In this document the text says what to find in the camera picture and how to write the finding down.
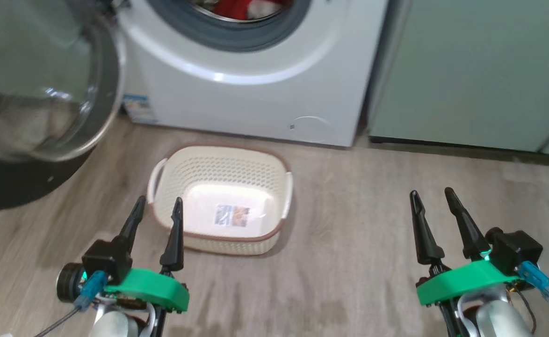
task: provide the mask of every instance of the laundry basket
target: laundry basket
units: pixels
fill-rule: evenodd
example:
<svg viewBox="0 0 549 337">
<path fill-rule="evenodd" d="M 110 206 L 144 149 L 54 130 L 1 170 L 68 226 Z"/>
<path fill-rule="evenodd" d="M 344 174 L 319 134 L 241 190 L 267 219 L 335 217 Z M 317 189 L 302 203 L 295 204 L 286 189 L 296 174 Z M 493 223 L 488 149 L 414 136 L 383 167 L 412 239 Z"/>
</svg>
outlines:
<svg viewBox="0 0 549 337">
<path fill-rule="evenodd" d="M 279 239 L 293 178 L 287 162 L 252 147 L 189 144 L 153 169 L 148 204 L 170 231 L 176 198 L 183 198 L 183 243 L 201 251 L 259 255 Z"/>
</svg>

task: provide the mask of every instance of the front-load washer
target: front-load washer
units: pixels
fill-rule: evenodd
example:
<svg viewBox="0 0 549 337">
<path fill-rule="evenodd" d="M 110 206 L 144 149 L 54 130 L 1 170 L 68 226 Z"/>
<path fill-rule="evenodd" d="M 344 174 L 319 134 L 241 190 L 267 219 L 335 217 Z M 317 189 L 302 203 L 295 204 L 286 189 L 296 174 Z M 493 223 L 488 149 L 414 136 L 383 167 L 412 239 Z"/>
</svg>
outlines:
<svg viewBox="0 0 549 337">
<path fill-rule="evenodd" d="M 247 21 L 197 2 L 116 9 L 133 121 L 352 145 L 386 0 L 287 1 Z"/>
</svg>

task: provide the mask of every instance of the washing machine door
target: washing machine door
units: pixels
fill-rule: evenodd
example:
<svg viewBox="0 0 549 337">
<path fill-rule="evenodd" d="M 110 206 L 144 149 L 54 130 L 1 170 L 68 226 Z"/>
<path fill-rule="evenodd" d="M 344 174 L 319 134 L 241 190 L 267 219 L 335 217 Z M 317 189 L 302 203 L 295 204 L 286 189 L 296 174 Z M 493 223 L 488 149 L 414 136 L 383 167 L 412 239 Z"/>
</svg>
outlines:
<svg viewBox="0 0 549 337">
<path fill-rule="evenodd" d="M 0 160 L 85 155 L 114 119 L 125 48 L 111 1 L 0 0 Z"/>
</svg>

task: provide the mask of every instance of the laminate flooring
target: laminate flooring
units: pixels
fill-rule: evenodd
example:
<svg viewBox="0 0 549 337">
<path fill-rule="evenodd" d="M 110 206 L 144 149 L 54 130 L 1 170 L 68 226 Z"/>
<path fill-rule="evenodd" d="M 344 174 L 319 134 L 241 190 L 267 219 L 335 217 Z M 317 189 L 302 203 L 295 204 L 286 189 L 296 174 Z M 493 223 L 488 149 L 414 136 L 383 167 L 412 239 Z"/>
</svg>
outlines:
<svg viewBox="0 0 549 337">
<path fill-rule="evenodd" d="M 394 147 L 361 136 L 351 149 L 223 136 L 132 124 L 119 117 L 75 175 L 50 195 L 0 211 L 0 335 L 35 335 L 71 306 L 55 295 L 56 275 L 95 239 L 110 239 L 144 194 L 152 167 L 188 141 L 258 145 L 282 154 L 294 174 L 289 220 L 264 256 L 186 251 L 175 277 L 191 292 L 189 311 L 167 317 L 166 337 L 441 337 L 435 307 L 420 307 L 409 192 L 418 190 L 445 264 L 467 263 L 443 189 L 452 186 L 482 232 L 522 229 L 544 252 L 549 274 L 549 166 Z M 158 270 L 167 233 L 146 214 L 134 267 Z M 526 293 L 549 336 L 549 303 Z M 521 301 L 516 307 L 529 322 Z M 49 336 L 86 336 L 94 311 Z"/>
</svg>

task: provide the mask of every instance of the green mount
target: green mount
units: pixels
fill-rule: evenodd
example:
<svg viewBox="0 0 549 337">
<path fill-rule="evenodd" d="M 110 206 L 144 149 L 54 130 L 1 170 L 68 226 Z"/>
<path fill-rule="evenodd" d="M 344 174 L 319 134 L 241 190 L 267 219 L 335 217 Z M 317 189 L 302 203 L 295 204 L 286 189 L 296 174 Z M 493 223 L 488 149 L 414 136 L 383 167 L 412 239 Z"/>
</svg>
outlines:
<svg viewBox="0 0 549 337">
<path fill-rule="evenodd" d="M 106 286 L 108 294 L 123 294 L 168 311 L 185 312 L 189 305 L 189 292 L 179 281 L 149 269 L 131 269 L 118 286 Z"/>
<path fill-rule="evenodd" d="M 488 286 L 513 282 L 519 277 L 506 277 L 492 263 L 481 260 L 439 274 L 416 287 L 421 305 L 452 299 Z"/>
</svg>

